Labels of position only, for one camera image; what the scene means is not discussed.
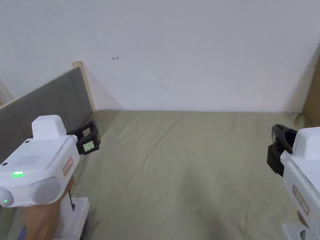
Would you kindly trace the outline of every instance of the beige bed sheet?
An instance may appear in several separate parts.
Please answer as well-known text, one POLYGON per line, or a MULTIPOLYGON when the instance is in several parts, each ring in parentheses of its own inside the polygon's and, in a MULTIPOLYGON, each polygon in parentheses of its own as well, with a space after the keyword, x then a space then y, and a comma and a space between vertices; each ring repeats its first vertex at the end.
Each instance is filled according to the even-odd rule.
MULTIPOLYGON (((282 239, 281 224, 298 221, 266 163, 271 127, 303 127, 295 114, 93 116, 100 149, 79 164, 72 193, 91 204, 84 239, 282 239)), ((1 239, 17 238, 20 219, 21 209, 0 210, 1 239)))

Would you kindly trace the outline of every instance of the human hand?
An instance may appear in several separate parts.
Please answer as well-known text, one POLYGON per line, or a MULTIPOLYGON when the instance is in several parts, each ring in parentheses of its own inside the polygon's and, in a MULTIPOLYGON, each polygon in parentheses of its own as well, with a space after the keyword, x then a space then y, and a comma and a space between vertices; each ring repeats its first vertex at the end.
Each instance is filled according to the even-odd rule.
POLYGON ((307 228, 309 228, 308 224, 306 223, 306 221, 304 220, 304 218, 301 216, 301 213, 299 211, 297 211, 297 215, 298 215, 298 218, 300 220, 300 222, 306 226, 307 228))
POLYGON ((54 203, 24 208, 24 220, 27 229, 26 240, 53 239, 59 224, 61 200, 74 184, 75 178, 72 176, 62 197, 54 203))

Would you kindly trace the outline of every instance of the gray upholstered headboard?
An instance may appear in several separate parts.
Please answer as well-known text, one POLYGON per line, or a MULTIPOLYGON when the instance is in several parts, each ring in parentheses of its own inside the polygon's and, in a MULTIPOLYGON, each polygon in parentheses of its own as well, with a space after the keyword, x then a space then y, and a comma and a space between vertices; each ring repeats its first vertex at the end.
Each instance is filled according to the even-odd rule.
POLYGON ((0 163, 32 136, 33 120, 55 114, 67 131, 90 118, 92 107, 80 67, 0 108, 0 163))

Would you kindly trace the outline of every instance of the finger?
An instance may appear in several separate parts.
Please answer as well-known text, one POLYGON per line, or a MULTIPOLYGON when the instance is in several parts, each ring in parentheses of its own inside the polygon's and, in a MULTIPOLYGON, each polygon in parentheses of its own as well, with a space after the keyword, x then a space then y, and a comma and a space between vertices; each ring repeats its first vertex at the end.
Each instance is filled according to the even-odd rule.
POLYGON ((297 215, 298 215, 298 218, 299 218, 300 222, 301 222, 304 226, 306 226, 307 228, 309 228, 308 224, 306 223, 306 221, 304 220, 304 218, 302 217, 302 215, 300 214, 299 211, 297 211, 297 215))
POLYGON ((74 184, 75 184, 75 177, 72 176, 72 177, 70 178, 67 186, 66 186, 66 189, 64 190, 64 193, 63 193, 61 199, 63 199, 64 196, 71 190, 71 188, 72 188, 72 186, 73 186, 74 184))

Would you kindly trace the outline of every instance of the green led light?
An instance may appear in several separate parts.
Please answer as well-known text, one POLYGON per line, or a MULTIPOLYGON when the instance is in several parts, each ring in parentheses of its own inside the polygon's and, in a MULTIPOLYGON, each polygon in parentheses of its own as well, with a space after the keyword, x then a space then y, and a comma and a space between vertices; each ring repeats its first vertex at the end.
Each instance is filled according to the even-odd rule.
POLYGON ((14 172, 13 173, 13 177, 14 178, 19 178, 19 177, 22 177, 24 174, 22 171, 17 171, 17 172, 14 172))

